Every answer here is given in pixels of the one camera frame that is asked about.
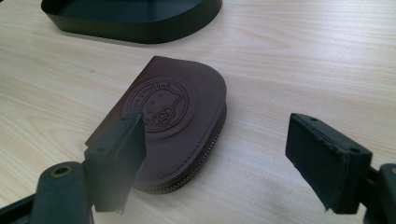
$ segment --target tabletop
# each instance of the tabletop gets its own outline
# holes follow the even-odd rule
[[[291,113],[321,119],[396,162],[394,1],[223,0],[182,39],[141,45],[57,29],[39,0],[0,3],[0,207],[35,192],[84,145],[156,55],[205,63],[227,84],[213,152],[182,189],[132,189],[95,223],[362,223],[324,206],[285,156]]]

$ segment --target wood grain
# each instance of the wood grain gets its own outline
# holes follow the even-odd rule
[[[289,116],[322,119],[396,162],[396,3],[227,0],[204,29],[139,45],[59,31],[40,1],[0,3],[0,207],[83,161],[85,140],[154,55],[206,63],[228,118],[206,165],[162,196],[132,190],[95,223],[362,223],[323,212],[285,157]]]

